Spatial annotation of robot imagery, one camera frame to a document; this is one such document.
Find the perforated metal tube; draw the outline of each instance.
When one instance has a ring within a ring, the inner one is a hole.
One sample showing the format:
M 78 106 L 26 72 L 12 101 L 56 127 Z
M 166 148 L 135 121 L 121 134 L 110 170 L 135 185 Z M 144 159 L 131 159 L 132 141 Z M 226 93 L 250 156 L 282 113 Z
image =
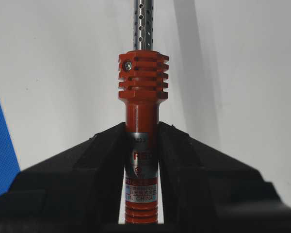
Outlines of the perforated metal tube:
M 133 48 L 153 49 L 153 0 L 135 0 Z

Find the silver screw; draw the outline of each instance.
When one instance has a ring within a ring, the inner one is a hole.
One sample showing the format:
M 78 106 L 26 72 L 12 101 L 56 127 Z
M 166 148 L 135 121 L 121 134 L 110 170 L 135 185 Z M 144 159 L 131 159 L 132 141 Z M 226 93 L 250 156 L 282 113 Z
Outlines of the silver screw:
M 131 64 L 131 62 L 130 62 L 130 61 L 125 62 L 125 64 L 124 64 L 124 68 L 125 68 L 126 71 L 130 71 L 131 68 L 132 68 L 132 64 Z

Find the silver label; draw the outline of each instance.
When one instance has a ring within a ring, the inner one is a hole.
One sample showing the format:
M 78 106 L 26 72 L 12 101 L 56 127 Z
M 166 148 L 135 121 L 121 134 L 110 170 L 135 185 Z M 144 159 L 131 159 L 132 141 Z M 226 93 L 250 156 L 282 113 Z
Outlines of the silver label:
M 157 184 L 148 186 L 125 185 L 125 200 L 135 203 L 148 203 L 157 200 Z
M 125 200 L 134 203 L 157 201 L 158 158 L 149 149 L 148 133 L 129 133 L 131 151 L 126 157 Z

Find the white wall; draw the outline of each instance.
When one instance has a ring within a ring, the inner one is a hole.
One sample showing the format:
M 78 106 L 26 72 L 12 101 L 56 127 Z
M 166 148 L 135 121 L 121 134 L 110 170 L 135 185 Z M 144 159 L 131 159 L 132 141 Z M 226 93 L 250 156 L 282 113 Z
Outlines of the white wall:
M 132 0 L 0 0 L 0 102 L 21 169 L 124 121 Z M 261 171 L 291 205 L 291 0 L 157 0 L 160 120 Z

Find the ribbed grip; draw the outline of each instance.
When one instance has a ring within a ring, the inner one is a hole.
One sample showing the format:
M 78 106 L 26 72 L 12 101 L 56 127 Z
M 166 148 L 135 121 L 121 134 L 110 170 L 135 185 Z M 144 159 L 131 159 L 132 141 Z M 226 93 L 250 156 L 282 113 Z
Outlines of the ribbed grip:
M 120 99 L 135 100 L 165 100 L 168 93 L 163 90 L 168 87 L 164 73 L 169 66 L 168 56 L 159 52 L 135 50 L 119 56 L 119 92 Z

